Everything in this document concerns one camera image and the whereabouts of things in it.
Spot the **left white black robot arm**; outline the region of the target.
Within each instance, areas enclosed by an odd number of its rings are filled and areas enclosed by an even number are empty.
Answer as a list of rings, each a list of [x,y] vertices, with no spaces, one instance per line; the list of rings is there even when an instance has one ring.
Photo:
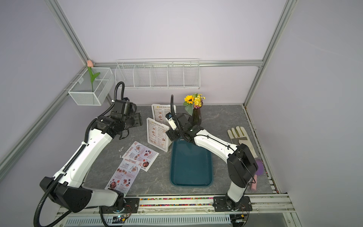
[[[98,207],[101,212],[109,209],[113,212],[125,210],[124,193],[115,189],[97,190],[83,187],[85,177],[101,151],[116,135],[123,138],[123,132],[142,125],[136,104],[124,97],[124,90],[118,97],[118,88],[125,87],[124,82],[116,84],[113,104],[88,125],[81,146],[70,160],[53,176],[44,177],[40,187],[44,195],[37,205],[33,225],[41,226],[40,216],[46,199],[67,209],[63,215],[53,221],[53,227],[71,213],[83,209]]]

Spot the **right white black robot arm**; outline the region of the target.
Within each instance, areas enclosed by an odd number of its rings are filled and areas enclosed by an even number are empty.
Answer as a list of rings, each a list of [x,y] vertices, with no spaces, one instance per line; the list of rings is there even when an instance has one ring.
[[[221,158],[227,164],[231,184],[225,197],[214,198],[215,211],[249,211],[249,199],[245,191],[259,167],[246,144],[235,145],[228,143],[205,130],[199,125],[192,125],[183,113],[175,113],[174,96],[171,96],[171,112],[165,115],[171,126],[166,135],[171,141],[183,138],[186,142],[202,147]]]

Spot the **red special menu sheet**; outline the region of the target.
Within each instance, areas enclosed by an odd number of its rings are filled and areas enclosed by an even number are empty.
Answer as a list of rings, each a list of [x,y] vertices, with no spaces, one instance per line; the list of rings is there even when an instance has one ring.
[[[135,141],[122,156],[128,162],[137,164],[142,170],[147,172],[155,162],[159,153]]]

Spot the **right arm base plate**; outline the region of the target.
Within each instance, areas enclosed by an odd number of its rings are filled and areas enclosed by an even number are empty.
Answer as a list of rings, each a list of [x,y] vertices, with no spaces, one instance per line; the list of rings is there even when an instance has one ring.
[[[252,211],[251,200],[248,196],[243,196],[238,202],[227,196],[215,196],[213,197],[212,206],[216,212]]]

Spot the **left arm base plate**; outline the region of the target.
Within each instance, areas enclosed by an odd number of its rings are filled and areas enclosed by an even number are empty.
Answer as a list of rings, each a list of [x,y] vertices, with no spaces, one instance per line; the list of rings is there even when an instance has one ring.
[[[139,198],[123,198],[122,200],[119,199],[113,206],[101,206],[101,211],[103,214],[133,214],[138,212],[139,203]]]

